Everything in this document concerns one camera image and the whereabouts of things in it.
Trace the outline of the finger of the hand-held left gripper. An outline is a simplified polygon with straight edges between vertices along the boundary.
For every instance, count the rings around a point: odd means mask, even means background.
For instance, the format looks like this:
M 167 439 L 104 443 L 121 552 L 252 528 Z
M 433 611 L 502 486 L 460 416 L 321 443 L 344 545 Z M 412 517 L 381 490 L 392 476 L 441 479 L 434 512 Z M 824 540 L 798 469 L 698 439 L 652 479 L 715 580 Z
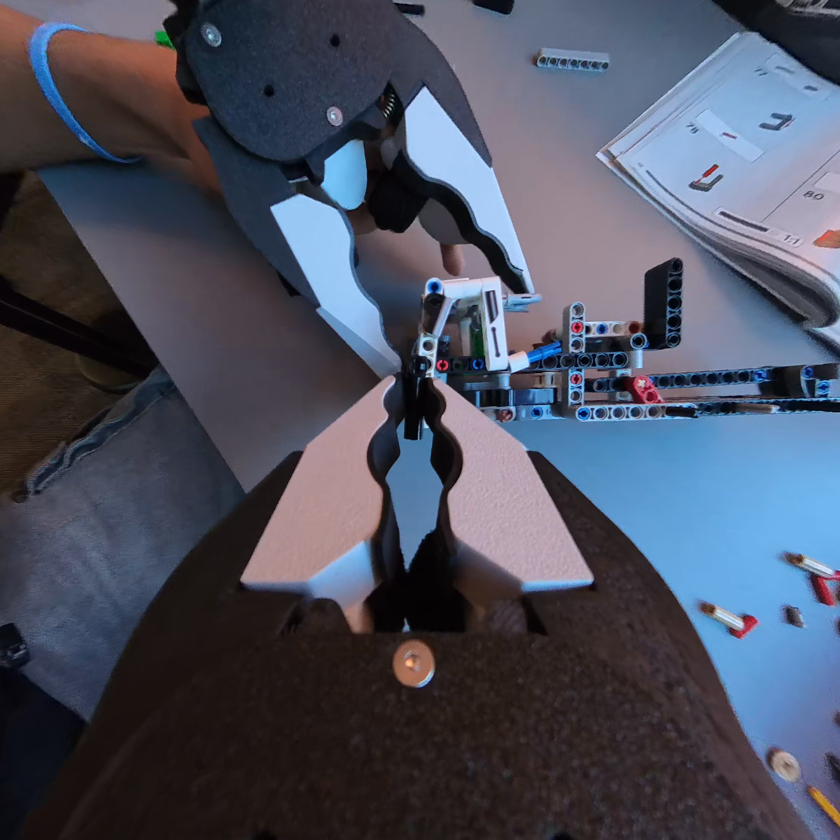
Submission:
M 318 301 L 320 317 L 380 377 L 402 363 L 385 337 L 382 313 L 356 276 L 354 231 L 345 214 L 359 207 L 367 186 L 364 145 L 351 140 L 324 163 L 318 185 L 293 183 L 295 195 L 270 208 Z
M 439 244 L 474 245 L 511 291 L 534 292 L 491 164 L 428 87 L 405 106 L 381 156 L 403 186 L 427 199 L 419 220 Z

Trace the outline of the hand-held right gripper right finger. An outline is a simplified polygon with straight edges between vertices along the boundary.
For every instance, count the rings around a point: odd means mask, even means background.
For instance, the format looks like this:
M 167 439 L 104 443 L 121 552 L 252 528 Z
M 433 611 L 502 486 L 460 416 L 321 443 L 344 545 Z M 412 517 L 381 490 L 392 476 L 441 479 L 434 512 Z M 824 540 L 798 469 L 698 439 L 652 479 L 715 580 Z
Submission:
M 593 572 L 529 451 L 438 379 L 428 381 L 425 412 L 443 483 L 437 526 L 466 600 L 487 607 L 590 585 Z

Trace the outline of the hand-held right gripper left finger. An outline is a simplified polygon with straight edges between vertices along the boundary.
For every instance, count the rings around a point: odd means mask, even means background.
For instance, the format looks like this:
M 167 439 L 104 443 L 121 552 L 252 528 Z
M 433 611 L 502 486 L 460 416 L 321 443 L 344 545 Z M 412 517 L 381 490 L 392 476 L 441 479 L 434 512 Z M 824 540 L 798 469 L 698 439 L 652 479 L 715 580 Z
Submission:
M 403 387 L 384 378 L 305 447 L 243 573 L 253 591 L 330 599 L 356 633 L 403 567 L 386 477 L 400 454 Z

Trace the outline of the white black lego truck model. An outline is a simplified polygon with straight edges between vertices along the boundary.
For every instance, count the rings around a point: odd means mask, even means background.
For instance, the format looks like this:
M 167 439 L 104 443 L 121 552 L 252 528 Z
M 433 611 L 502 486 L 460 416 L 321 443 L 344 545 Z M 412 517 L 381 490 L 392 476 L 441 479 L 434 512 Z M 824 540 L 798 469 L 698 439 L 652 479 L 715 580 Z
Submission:
M 838 414 L 837 363 L 644 371 L 646 352 L 681 341 L 683 288 L 683 262 L 669 259 L 645 274 L 640 321 L 590 321 L 576 301 L 563 310 L 560 329 L 516 351 L 506 316 L 527 312 L 540 295 L 506 292 L 497 277 L 432 278 L 404 366 L 408 399 L 417 403 L 424 384 L 438 380 L 499 424 Z

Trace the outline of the long black lego pin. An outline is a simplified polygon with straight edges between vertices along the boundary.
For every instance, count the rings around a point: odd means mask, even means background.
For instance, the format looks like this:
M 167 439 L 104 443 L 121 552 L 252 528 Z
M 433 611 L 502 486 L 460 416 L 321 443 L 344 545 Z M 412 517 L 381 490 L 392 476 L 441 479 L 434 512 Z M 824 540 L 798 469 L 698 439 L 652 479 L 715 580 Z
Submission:
M 427 378 L 424 375 L 404 373 L 402 383 L 405 407 L 403 435 L 405 440 L 421 440 L 424 434 Z

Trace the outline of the person's left forearm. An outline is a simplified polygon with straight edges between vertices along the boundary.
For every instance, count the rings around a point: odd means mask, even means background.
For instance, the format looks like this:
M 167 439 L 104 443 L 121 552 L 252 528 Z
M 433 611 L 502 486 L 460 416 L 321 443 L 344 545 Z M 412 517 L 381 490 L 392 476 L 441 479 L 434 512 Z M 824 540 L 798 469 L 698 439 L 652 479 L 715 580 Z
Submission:
M 1 12 L 2 173 L 100 159 L 76 139 L 39 89 L 28 60 L 28 42 L 43 23 L 10 7 Z M 49 44 L 49 67 L 59 93 L 73 112 L 86 93 L 83 58 L 74 38 L 63 31 Z

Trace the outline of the grey lego beam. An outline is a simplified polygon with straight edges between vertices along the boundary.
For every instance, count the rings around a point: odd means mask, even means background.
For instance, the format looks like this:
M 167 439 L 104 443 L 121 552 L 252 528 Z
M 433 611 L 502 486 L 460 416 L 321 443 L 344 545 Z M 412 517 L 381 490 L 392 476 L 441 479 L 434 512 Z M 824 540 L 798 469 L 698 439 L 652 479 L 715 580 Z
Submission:
M 603 73 L 609 68 L 611 57 L 604 52 L 542 47 L 534 57 L 534 64 L 553 70 Z

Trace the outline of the lego instruction booklet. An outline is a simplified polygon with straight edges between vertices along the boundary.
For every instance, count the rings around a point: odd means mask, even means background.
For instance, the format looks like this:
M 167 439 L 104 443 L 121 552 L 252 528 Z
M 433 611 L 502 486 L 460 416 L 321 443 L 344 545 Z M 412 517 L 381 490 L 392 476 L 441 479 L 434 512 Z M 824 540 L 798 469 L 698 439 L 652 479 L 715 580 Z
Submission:
M 597 158 L 838 348 L 837 84 L 736 34 Z

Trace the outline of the pile of small colourful lego pieces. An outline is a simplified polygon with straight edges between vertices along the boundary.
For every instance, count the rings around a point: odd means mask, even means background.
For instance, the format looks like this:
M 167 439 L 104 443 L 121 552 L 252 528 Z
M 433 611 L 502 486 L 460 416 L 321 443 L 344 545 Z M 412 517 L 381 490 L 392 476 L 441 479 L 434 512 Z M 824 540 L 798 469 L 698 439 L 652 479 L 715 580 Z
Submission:
M 785 551 L 751 583 L 698 614 L 734 639 L 717 665 L 764 767 L 814 838 L 838 838 L 838 568 Z

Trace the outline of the person's left hand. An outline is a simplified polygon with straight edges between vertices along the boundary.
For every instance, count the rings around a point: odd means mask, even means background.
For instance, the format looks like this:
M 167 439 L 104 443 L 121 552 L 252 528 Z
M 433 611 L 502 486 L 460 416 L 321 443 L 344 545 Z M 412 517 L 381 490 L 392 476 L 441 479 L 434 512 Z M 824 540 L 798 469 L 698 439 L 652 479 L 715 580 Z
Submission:
M 198 185 L 221 193 L 210 153 L 194 127 L 209 111 L 185 99 L 175 78 L 174 51 L 105 35 L 73 36 L 87 90 L 78 94 L 73 112 L 90 136 L 122 159 L 186 161 Z

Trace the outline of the person's grey jeans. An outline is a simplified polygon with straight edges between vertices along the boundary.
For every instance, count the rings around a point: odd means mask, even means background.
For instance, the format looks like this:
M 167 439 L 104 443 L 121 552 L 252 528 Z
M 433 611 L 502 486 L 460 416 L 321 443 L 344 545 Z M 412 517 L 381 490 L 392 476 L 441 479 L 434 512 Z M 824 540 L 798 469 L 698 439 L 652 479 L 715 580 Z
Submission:
M 26 676 L 89 721 L 163 583 L 245 497 L 156 369 L 2 499 L 1 617 Z

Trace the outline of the blue wristband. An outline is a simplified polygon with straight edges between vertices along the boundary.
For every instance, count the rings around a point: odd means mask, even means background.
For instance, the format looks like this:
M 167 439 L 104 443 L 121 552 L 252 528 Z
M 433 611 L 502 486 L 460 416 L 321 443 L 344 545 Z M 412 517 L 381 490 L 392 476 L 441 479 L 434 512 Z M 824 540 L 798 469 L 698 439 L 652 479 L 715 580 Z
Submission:
M 38 83 L 38 87 L 47 100 L 48 105 L 50 105 L 56 116 L 73 133 L 76 139 L 98 158 L 122 165 L 140 163 L 142 161 L 141 157 L 121 158 L 102 148 L 78 122 L 61 96 L 49 67 L 48 50 L 50 41 L 54 36 L 65 31 L 88 34 L 86 29 L 74 24 L 50 22 L 39 25 L 28 42 L 27 52 L 29 64 Z

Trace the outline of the black metal table leg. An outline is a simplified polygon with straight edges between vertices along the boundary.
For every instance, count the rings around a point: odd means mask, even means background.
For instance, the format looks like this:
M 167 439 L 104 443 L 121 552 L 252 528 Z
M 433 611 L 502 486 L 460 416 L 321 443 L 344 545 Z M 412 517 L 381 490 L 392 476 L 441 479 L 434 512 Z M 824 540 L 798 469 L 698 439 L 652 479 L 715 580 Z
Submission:
M 116 339 L 17 291 L 1 276 L 1 324 L 111 369 L 145 378 L 158 360 L 150 349 L 133 350 Z

